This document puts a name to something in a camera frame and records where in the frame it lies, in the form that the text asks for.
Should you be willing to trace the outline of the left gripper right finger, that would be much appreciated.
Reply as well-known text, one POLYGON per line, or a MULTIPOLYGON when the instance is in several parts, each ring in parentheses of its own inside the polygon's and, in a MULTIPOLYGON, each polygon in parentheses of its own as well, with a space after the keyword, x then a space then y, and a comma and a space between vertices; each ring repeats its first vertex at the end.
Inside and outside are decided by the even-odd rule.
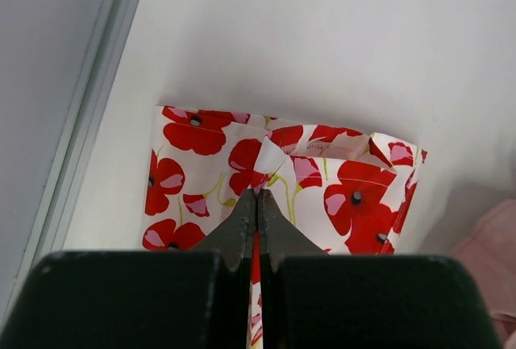
POLYGON ((474 279, 446 256, 330 255, 256 199, 266 348, 498 348, 474 279))

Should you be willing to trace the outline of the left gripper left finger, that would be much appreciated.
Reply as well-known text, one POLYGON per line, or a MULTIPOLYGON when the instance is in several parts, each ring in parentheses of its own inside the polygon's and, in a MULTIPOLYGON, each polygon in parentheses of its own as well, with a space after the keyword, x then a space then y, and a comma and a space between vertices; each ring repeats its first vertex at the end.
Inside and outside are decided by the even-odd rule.
POLYGON ((188 251, 60 251, 30 272, 4 348, 245 348, 256 195, 188 251))

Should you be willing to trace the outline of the red poppy print skirt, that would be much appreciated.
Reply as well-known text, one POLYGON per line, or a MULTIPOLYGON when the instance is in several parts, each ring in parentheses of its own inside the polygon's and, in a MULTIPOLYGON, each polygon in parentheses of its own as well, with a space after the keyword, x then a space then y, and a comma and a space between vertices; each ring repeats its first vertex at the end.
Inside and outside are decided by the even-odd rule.
POLYGON ((393 254, 426 160, 378 132, 158 106, 142 245, 190 249, 251 189, 326 253, 393 254))

